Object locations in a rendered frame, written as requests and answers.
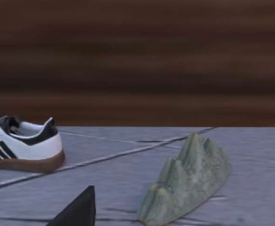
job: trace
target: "gray surface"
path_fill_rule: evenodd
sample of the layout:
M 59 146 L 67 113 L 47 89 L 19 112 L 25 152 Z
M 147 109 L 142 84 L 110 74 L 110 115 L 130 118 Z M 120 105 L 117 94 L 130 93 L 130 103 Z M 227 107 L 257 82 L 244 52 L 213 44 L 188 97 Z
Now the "gray surface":
M 149 145 L 88 136 L 107 138 L 111 134 L 111 137 L 122 139 L 123 134 L 124 140 L 161 140 L 185 135 L 199 128 L 125 128 L 124 132 L 116 128 L 115 133 L 113 128 L 107 128 L 105 130 L 109 133 L 106 134 L 98 133 L 99 128 L 86 128 L 85 132 L 84 128 L 80 129 L 72 133 L 83 133 L 87 137 L 63 134 L 69 166 Z M 205 135 L 227 148 L 233 164 L 232 176 L 215 198 L 173 225 L 201 225 L 201 222 L 216 223 L 214 226 L 275 225 L 275 128 L 218 128 Z M 136 214 L 131 211 L 137 209 L 149 183 L 156 180 L 166 158 L 176 156 L 181 144 L 174 142 L 168 145 L 170 147 L 129 154 L 1 188 L 0 217 L 52 218 L 88 185 L 95 185 L 99 219 L 96 226 L 140 225 L 134 222 Z M 24 175 L 30 174 L 0 171 L 0 181 Z M 105 218 L 115 221 L 103 221 Z M 5 225 L 45 224 L 0 220 L 0 226 Z

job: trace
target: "mountain-shaped object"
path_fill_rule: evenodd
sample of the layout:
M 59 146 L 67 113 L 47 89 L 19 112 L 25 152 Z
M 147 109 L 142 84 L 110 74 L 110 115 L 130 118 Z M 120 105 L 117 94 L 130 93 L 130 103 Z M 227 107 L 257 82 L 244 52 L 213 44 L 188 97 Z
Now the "mountain-shaped object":
M 198 134 L 188 136 L 176 160 L 170 158 L 137 211 L 147 226 L 163 226 L 190 213 L 222 187 L 231 172 L 225 149 Z
M 89 186 L 47 226 L 94 226 L 95 214 L 94 186 Z

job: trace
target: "shoe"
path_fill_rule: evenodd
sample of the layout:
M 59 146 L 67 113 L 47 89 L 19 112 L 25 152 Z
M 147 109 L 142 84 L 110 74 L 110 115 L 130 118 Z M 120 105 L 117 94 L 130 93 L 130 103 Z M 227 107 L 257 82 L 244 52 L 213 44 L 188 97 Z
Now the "shoe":
M 95 215 L 94 186 L 89 186 L 46 226 L 94 226 Z
M 65 160 L 53 118 L 43 125 L 16 116 L 0 118 L 0 170 L 51 172 Z

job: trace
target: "white sneaker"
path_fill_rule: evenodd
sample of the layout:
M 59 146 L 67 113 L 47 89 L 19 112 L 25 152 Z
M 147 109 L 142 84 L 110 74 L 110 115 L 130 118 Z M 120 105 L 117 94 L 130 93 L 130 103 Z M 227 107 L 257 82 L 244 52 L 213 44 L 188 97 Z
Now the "white sneaker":
M 0 118 L 0 170 L 50 172 L 65 160 L 53 118 L 43 125 L 16 116 Z

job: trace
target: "white leather upper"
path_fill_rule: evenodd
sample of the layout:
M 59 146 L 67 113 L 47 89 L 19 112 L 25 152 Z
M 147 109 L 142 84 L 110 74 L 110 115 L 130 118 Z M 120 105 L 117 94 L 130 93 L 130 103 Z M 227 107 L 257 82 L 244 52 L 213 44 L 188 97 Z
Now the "white leather upper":
M 0 141 L 5 142 L 16 157 L 22 160 L 47 159 L 62 151 L 62 141 L 59 133 L 38 144 L 27 145 L 6 134 L 0 127 Z

